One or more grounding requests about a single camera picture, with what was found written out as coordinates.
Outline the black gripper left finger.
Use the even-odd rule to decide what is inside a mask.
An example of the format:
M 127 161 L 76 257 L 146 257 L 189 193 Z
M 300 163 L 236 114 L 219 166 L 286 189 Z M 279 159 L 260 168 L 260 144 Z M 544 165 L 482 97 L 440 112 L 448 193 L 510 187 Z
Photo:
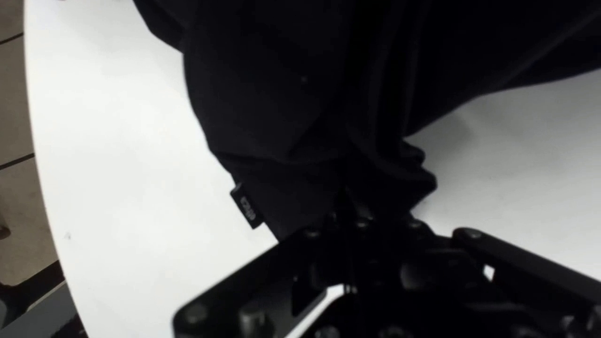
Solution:
M 339 213 L 296 230 L 181 305 L 174 338 L 286 338 L 345 281 L 346 230 Z

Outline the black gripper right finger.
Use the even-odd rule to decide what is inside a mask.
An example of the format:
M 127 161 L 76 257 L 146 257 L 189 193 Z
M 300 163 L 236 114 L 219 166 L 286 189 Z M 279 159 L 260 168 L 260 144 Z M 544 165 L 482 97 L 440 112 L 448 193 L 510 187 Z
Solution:
M 358 296 L 377 338 L 601 338 L 601 283 L 472 226 L 352 226 Z

